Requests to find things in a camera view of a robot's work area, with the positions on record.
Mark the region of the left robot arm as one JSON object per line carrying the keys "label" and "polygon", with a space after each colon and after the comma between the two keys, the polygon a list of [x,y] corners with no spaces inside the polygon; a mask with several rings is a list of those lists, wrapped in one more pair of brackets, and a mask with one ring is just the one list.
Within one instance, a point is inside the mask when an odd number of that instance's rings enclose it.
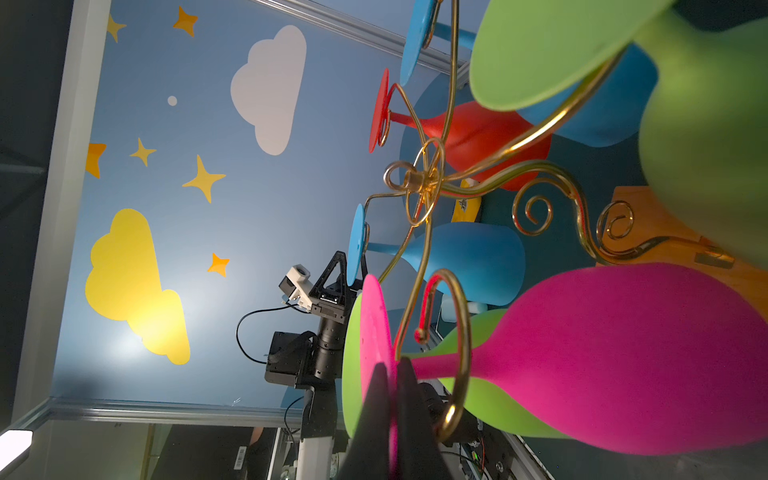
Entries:
{"label": "left robot arm", "polygon": [[293,266],[279,284],[289,307],[320,318],[315,332],[277,332],[267,357],[265,379],[304,394],[297,447],[298,479],[328,479],[338,423],[336,381],[341,378],[343,348],[360,283],[347,282],[347,261],[336,252],[316,282],[302,265]]}

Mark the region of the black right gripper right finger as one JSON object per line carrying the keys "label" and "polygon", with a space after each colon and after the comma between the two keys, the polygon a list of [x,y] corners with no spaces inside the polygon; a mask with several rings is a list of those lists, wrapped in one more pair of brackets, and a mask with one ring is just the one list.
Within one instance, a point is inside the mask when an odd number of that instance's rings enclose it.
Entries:
{"label": "black right gripper right finger", "polygon": [[437,445],[422,389],[408,358],[403,358],[397,366],[395,401],[397,422],[395,478],[452,479],[452,474]]}

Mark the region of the magenta wine glass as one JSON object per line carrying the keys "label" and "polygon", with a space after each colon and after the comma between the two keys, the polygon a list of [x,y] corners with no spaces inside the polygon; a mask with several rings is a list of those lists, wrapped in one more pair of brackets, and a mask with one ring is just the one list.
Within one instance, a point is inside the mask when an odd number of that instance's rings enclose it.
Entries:
{"label": "magenta wine glass", "polygon": [[515,300],[490,338],[471,318],[429,354],[420,379],[451,379],[446,425],[473,378],[488,381],[574,440],[625,454],[728,448],[767,436],[767,323],[739,293],[669,263],[590,267]]}

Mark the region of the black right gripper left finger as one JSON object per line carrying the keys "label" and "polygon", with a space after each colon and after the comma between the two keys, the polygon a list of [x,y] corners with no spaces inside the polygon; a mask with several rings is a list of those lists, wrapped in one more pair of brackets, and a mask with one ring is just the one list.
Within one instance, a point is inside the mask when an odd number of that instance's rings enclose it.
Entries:
{"label": "black right gripper left finger", "polygon": [[390,394],[387,369],[375,366],[340,480],[386,480],[390,476]]}

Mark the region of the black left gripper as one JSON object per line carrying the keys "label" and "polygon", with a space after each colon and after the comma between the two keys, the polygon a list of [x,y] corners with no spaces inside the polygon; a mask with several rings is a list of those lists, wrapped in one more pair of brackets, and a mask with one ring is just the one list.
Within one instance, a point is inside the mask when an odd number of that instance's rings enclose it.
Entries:
{"label": "black left gripper", "polygon": [[347,266],[346,254],[336,251],[310,290],[312,314],[340,324],[348,322],[363,280],[353,274],[352,284],[348,285]]}

